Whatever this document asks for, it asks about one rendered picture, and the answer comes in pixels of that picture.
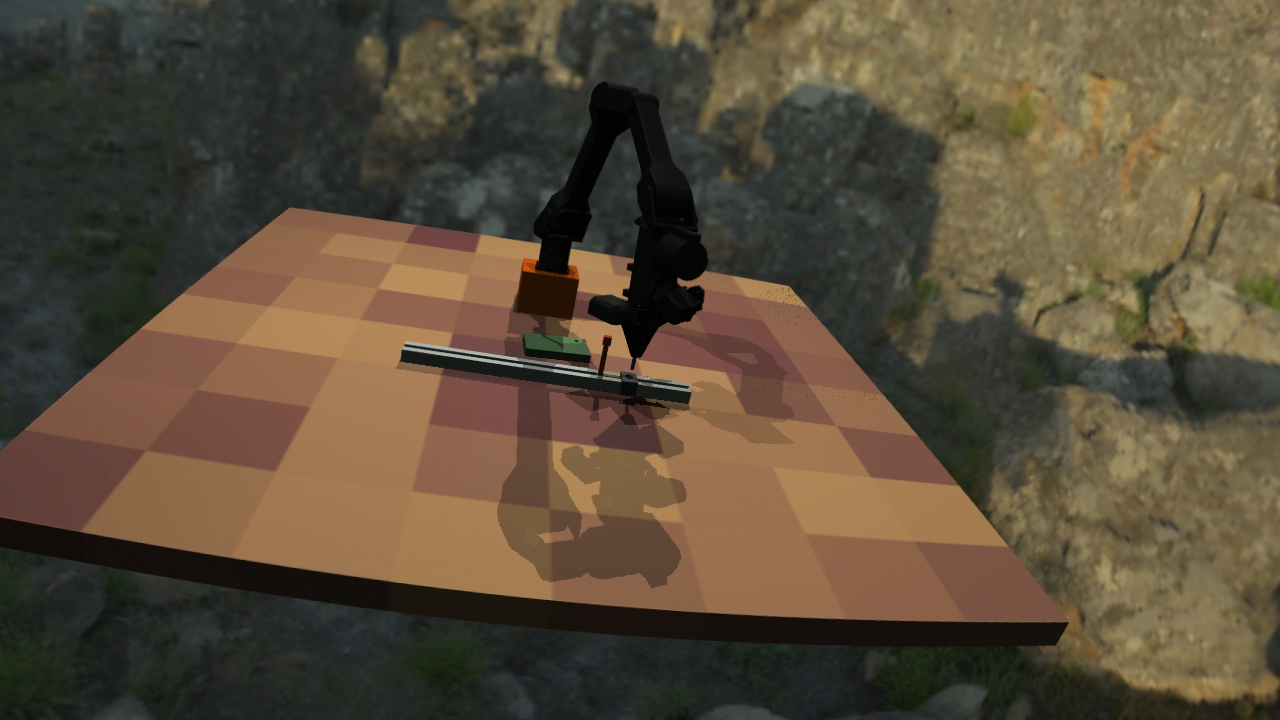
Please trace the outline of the grey aluminum slotted rail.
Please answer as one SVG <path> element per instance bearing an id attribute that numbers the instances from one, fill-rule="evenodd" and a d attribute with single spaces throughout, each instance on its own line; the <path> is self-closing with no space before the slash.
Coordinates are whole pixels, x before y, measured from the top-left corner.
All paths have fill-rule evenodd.
<path id="1" fill-rule="evenodd" d="M 440 366 L 460 372 L 500 375 L 582 389 L 596 389 L 634 397 L 660 398 L 681 404 L 689 404 L 692 395 L 692 391 L 689 389 L 689 383 L 677 380 L 663 380 L 628 372 L 603 372 L 605 375 L 620 375 L 621 379 L 618 379 L 596 375 L 596 369 L 541 363 L 497 354 L 483 354 L 412 341 L 404 342 L 401 352 L 401 363 Z"/>

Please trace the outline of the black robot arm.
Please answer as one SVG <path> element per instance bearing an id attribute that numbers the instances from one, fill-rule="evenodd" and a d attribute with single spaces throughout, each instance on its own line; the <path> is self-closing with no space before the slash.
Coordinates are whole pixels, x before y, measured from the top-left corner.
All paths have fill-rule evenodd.
<path id="1" fill-rule="evenodd" d="M 672 273 L 669 281 L 662 281 L 662 275 L 652 281 L 643 305 L 655 306 L 666 322 L 677 325 L 691 322 L 703 309 L 705 296 L 700 284 L 687 290 L 677 279 L 696 279 L 709 261 L 699 243 L 692 191 L 671 159 L 658 108 L 654 94 L 639 92 L 636 87 L 603 81 L 593 88 L 591 126 L 570 177 L 534 223 L 532 234 L 541 240 L 535 270 L 570 274 L 572 241 L 582 243 L 593 220 L 588 199 L 614 140 L 630 128 L 641 169 L 637 205 L 643 217 L 635 219 L 640 228 L 634 259 Z"/>

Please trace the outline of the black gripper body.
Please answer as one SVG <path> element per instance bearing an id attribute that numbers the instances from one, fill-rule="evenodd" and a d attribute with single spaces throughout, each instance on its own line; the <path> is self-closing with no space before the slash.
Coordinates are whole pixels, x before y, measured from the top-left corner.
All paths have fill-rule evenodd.
<path id="1" fill-rule="evenodd" d="M 631 281 L 628 288 L 623 290 L 622 295 L 628 297 L 628 300 L 625 301 L 612 293 L 594 296 L 589 300 L 588 314 L 611 325 L 628 324 L 631 320 L 646 322 L 646 314 L 657 318 L 663 316 L 655 306 L 649 309 L 643 304 L 652 281 L 657 275 L 662 275 L 662 281 L 669 281 L 672 273 L 659 265 L 641 263 L 635 259 L 634 263 L 627 263 L 627 270 L 632 272 Z"/>

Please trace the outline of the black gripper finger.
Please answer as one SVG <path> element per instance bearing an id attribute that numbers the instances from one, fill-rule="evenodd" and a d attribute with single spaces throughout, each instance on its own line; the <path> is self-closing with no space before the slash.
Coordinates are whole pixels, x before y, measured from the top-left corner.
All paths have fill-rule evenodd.
<path id="1" fill-rule="evenodd" d="M 657 318 L 657 316 L 652 316 L 649 314 L 646 314 L 646 320 L 652 322 L 652 325 L 648 325 L 646 329 L 644 331 L 643 343 L 641 343 L 640 351 L 637 354 L 637 357 L 643 357 L 643 354 L 645 352 L 646 346 L 650 343 L 652 337 L 655 334 L 657 329 L 660 325 L 664 325 L 666 323 L 668 323 L 668 322 L 666 322 L 666 316 L 658 316 Z"/>
<path id="2" fill-rule="evenodd" d="M 631 357 L 636 359 L 643 343 L 643 334 L 652 322 L 628 322 L 628 324 L 621 324 L 625 332 L 625 338 L 628 345 L 628 352 Z"/>

